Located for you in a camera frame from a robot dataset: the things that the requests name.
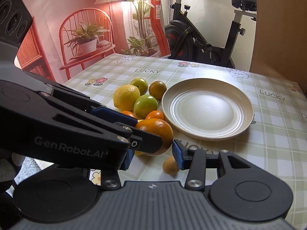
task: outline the green tomato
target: green tomato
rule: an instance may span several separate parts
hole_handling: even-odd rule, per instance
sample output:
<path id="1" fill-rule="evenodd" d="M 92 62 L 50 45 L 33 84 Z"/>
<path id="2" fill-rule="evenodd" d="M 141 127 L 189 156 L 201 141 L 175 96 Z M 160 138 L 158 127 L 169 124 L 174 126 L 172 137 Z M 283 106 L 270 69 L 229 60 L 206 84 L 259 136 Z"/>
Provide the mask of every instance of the green tomato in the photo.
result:
<path id="1" fill-rule="evenodd" d="M 136 86 L 140 90 L 141 96 L 148 91 L 148 84 L 143 78 L 135 78 L 130 84 Z"/>
<path id="2" fill-rule="evenodd" d="M 143 95 L 140 96 L 134 105 L 134 113 L 144 119 L 146 116 L 152 112 L 156 111 L 158 109 L 158 102 L 157 100 L 151 96 L 151 95 Z"/>

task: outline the beige plate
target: beige plate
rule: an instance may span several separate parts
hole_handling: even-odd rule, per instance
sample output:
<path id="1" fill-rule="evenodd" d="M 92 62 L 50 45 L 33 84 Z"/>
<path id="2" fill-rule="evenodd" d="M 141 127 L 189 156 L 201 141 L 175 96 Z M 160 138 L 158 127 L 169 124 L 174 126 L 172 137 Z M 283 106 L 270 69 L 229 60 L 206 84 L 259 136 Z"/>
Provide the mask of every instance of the beige plate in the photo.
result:
<path id="1" fill-rule="evenodd" d="M 162 98 L 165 117 L 187 135 L 220 141 L 245 131 L 254 117 L 249 98 L 235 86 L 196 78 L 169 88 Z"/>

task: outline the black saddle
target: black saddle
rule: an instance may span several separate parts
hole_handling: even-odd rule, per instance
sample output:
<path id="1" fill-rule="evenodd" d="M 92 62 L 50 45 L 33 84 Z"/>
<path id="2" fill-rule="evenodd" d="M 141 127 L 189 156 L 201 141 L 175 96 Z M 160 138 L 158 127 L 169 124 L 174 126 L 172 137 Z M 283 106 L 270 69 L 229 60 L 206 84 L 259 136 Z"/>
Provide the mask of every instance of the black saddle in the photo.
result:
<path id="1" fill-rule="evenodd" d="M 231 0 L 232 6 L 246 11 L 257 11 L 257 0 Z"/>

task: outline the tablecloth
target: tablecloth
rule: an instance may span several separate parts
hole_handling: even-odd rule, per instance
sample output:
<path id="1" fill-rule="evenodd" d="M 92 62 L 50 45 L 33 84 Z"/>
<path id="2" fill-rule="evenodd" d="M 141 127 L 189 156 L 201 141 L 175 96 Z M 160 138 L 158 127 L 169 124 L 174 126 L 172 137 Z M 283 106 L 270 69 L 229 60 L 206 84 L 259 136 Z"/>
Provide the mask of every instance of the tablecloth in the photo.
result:
<path id="1" fill-rule="evenodd" d="M 116 88 L 136 77 L 149 84 L 163 81 L 168 88 L 185 79 L 213 78 L 241 89 L 254 106 L 254 120 L 247 131 L 227 141 L 211 142 L 191 138 L 173 127 L 174 138 L 186 147 L 196 146 L 208 153 L 230 150 L 284 180 L 294 193 L 286 220 L 297 229 L 307 227 L 307 99 L 297 83 L 206 64 L 115 53 L 83 70 L 65 85 L 114 108 Z M 170 176 L 162 170 L 163 162 L 171 154 L 170 148 L 156 157 L 135 156 L 129 170 L 119 171 L 121 182 L 180 180 L 184 183 L 187 171 Z M 206 184 L 216 179 L 215 170 L 208 170 Z M 100 183 L 99 170 L 92 170 L 91 180 Z"/>

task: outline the exercise bike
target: exercise bike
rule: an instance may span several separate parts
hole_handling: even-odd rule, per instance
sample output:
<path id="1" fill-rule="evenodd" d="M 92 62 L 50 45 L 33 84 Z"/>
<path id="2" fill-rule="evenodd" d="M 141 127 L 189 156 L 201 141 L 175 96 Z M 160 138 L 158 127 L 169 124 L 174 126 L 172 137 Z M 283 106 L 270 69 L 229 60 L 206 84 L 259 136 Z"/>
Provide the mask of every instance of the exercise bike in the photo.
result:
<path id="1" fill-rule="evenodd" d="M 256 21 L 257 14 L 247 11 L 257 11 L 257 0 L 231 0 L 232 6 L 241 10 L 234 11 L 235 17 L 231 23 L 225 48 L 214 47 L 206 41 L 187 18 L 191 6 L 185 5 L 185 12 L 182 12 L 181 1 L 176 0 L 175 4 L 171 4 L 170 8 L 174 9 L 173 20 L 165 27 L 171 50 L 169 58 L 235 68 L 231 54 L 238 34 L 245 34 L 245 29 L 241 28 L 241 19 L 244 15 Z"/>

